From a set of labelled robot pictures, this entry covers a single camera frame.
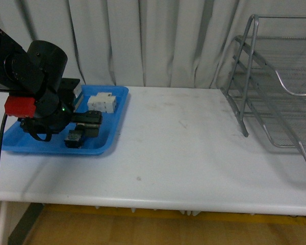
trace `curtain fold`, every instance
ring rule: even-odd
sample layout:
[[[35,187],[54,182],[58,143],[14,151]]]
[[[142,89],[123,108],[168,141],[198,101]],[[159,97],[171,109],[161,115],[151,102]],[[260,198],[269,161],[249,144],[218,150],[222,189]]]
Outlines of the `curtain fold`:
[[[0,27],[28,49],[52,42],[87,84],[219,88],[251,14],[306,15],[306,0],[0,0]],[[306,22],[260,33],[306,35]]]

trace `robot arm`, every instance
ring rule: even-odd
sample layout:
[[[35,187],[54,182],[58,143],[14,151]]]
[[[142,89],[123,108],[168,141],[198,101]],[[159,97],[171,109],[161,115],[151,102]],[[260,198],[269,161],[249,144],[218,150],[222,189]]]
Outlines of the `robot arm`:
[[[0,92],[9,93],[6,114],[18,117],[23,130],[42,141],[50,141],[52,134],[74,122],[76,129],[65,143],[79,148],[85,137],[98,136],[102,115],[75,113],[73,91],[80,81],[62,78],[66,63],[67,55],[54,44],[33,41],[25,52],[0,29]]]

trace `metal wire rack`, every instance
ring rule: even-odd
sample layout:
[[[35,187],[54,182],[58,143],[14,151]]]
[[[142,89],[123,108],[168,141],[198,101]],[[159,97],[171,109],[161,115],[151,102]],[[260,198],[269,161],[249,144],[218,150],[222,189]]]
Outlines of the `metal wire rack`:
[[[243,118],[247,105],[273,145],[297,148],[306,161],[306,38],[260,37],[260,18],[306,16],[252,15],[244,35],[235,38],[239,49],[222,92],[246,137]],[[251,25],[253,34],[248,37]],[[231,95],[233,85],[241,98],[237,103]]]

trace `blue tray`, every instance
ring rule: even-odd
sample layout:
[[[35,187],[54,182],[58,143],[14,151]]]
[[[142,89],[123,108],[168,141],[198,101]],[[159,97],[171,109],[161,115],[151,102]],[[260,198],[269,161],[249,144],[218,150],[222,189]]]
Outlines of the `blue tray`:
[[[77,109],[77,112],[88,110],[87,102],[91,95],[97,95],[98,92],[111,92],[116,96],[117,107],[114,113],[102,113],[103,121],[99,129],[97,138],[87,138],[80,149],[67,148],[64,139],[69,130],[75,128],[74,123],[70,123],[61,133],[54,134],[50,142],[41,142],[33,139],[28,133],[24,133],[15,122],[5,133],[2,150],[20,153],[36,154],[76,154],[76,155],[99,155],[107,150],[116,133],[118,123],[124,108],[128,89],[120,86],[82,86],[84,99]]]

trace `metal rack frame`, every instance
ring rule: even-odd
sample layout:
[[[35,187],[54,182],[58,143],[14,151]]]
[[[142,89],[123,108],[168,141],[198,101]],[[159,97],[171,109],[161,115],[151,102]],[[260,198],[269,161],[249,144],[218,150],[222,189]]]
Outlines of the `metal rack frame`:
[[[245,137],[248,137],[248,131],[243,119],[247,114],[247,105],[250,114],[256,117],[273,145],[282,148],[295,147],[306,161],[306,57],[303,57],[302,68],[292,67],[292,64],[281,67],[281,62],[285,63],[285,60],[280,59],[277,62],[256,49],[257,42],[265,40],[274,43],[289,42],[300,47],[306,44],[306,38],[259,37],[261,18],[306,19],[306,16],[252,15],[244,35],[235,38],[235,42],[239,43],[238,51],[233,57],[235,65],[227,86],[221,90]],[[252,36],[248,37],[252,25]],[[246,66],[241,61],[243,51],[248,55]],[[230,94],[232,85],[240,94],[237,103],[236,97]]]

